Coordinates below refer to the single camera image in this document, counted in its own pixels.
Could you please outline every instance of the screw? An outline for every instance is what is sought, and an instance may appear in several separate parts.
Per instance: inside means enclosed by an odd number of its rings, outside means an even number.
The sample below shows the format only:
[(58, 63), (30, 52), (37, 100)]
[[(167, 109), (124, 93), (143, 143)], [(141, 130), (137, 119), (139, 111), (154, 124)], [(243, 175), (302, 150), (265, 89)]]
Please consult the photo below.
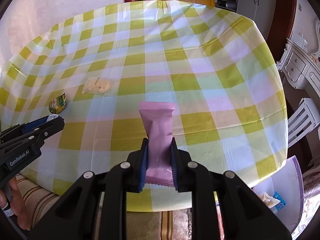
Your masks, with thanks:
[(93, 173), (92, 173), (92, 171), (87, 171), (83, 174), (83, 176), (85, 179), (90, 179), (90, 178), (92, 178)]
[(196, 162), (188, 162), (188, 167), (192, 168), (192, 169), (195, 169), (196, 167), (198, 167), (198, 163), (196, 163)]
[(130, 163), (129, 162), (123, 162), (120, 164), (120, 167), (123, 169), (127, 169), (130, 167)]
[(235, 177), (235, 173), (233, 171), (226, 171), (225, 176), (229, 179), (233, 179)]

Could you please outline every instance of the snack wrapper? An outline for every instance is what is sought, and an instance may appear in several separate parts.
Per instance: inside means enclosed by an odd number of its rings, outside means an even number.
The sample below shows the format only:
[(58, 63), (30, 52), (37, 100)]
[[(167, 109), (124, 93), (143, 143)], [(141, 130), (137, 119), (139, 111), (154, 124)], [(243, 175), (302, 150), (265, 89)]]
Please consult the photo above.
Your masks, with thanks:
[(49, 111), (52, 114), (59, 114), (67, 107), (66, 95), (63, 93), (49, 103)]
[(170, 145), (175, 103), (139, 102), (139, 112), (148, 135), (146, 183), (173, 187)]

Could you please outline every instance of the yellow checkered tablecloth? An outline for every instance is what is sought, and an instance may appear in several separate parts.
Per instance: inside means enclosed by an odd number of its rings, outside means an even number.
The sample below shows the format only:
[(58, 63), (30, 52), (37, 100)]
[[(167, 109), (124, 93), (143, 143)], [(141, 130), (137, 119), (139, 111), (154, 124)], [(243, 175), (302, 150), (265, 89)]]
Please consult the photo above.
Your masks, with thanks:
[[(118, 80), (117, 96), (82, 95), (88, 77)], [(287, 115), (273, 57), (253, 21), (179, 1), (138, 1), (77, 15), (2, 66), (6, 129), (48, 115), (65, 92), (64, 130), (22, 174), (57, 194), (85, 171), (108, 171), (146, 136), (139, 101), (176, 103), (173, 135), (209, 170), (253, 186), (284, 165)], [(129, 211), (191, 206), (189, 193), (146, 185)]]

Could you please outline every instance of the human hand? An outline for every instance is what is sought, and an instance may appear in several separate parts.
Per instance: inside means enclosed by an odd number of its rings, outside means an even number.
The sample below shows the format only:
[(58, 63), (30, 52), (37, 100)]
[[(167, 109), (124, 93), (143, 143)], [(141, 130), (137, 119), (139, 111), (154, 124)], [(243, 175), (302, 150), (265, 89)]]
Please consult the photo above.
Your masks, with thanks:
[[(9, 185), (12, 191), (12, 199), (10, 201), (10, 206), (14, 214), (17, 216), (18, 224), (23, 230), (31, 229), (31, 218), (28, 214), (27, 207), (23, 201), (21, 193), (18, 189), (17, 179), (13, 177), (9, 181)], [(7, 204), (7, 199), (2, 190), (0, 190), (0, 207), (4, 208)]]

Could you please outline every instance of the plastic bag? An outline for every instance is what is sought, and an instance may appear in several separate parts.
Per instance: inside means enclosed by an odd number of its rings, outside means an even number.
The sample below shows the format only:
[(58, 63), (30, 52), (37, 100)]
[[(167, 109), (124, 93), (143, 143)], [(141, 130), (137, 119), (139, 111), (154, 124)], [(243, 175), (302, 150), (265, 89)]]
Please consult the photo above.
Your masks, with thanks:
[(257, 194), (257, 196), (262, 200), (262, 202), (268, 207), (272, 208), (275, 205), (280, 203), (280, 200), (273, 198), (268, 195), (268, 193), (264, 192), (263, 194)]
[(82, 94), (116, 96), (119, 80), (109, 78), (89, 77), (84, 84)]
[(174, 186), (170, 164), (174, 110), (175, 103), (139, 102), (139, 112), (149, 139), (146, 183)]
[(279, 193), (276, 192), (276, 191), (275, 191), (273, 197), (274, 197), (276, 200), (279, 201), (279, 203), (276, 204), (276, 205), (273, 207), (273, 210), (272, 210), (272, 212), (273, 212), (274, 214), (277, 214), (278, 211), (279, 211), (280, 209), (282, 209), (282, 208), (286, 205), (286, 203), (285, 203), (285, 201), (283, 200), (283, 198), (279, 195)]

